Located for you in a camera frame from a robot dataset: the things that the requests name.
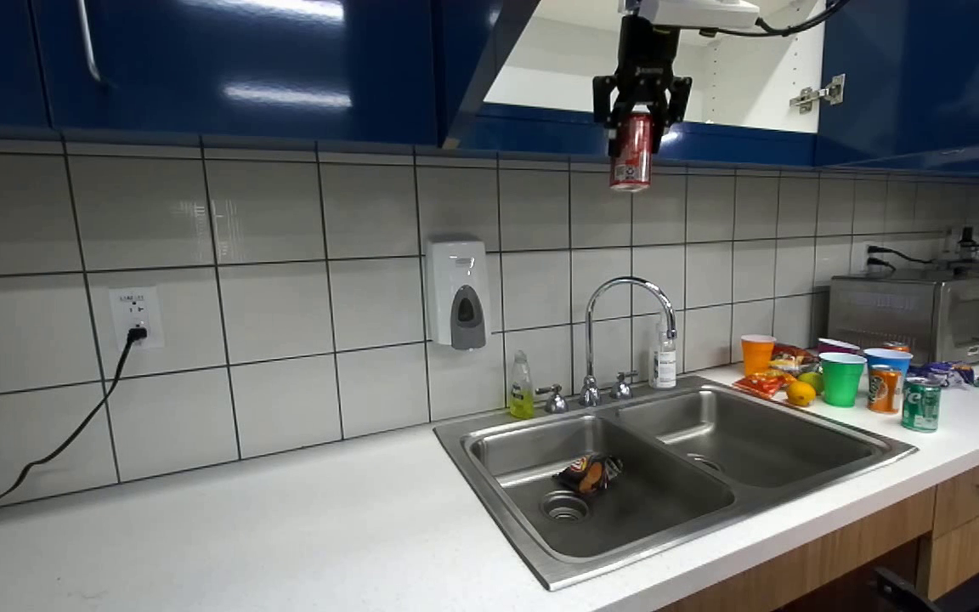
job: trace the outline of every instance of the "orange container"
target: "orange container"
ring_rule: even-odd
[[[772,367],[776,337],[740,337],[740,376],[757,376]]]

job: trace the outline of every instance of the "faucet handle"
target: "faucet handle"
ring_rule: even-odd
[[[546,414],[565,413],[561,384],[542,388],[542,393],[533,393],[533,395],[544,397],[544,413],[546,413]]]
[[[636,371],[622,371],[612,397],[630,397],[636,384],[640,384]]]

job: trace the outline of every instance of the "microwave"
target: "microwave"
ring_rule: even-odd
[[[831,337],[903,344],[918,362],[979,363],[979,274],[838,277]]]

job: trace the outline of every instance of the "lower cabinet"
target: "lower cabinet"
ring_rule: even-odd
[[[875,569],[903,575],[927,600],[979,575],[979,466],[671,610],[875,610]]]

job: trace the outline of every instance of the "green can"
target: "green can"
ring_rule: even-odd
[[[943,388],[927,378],[903,382],[900,429],[935,431],[938,429]]]

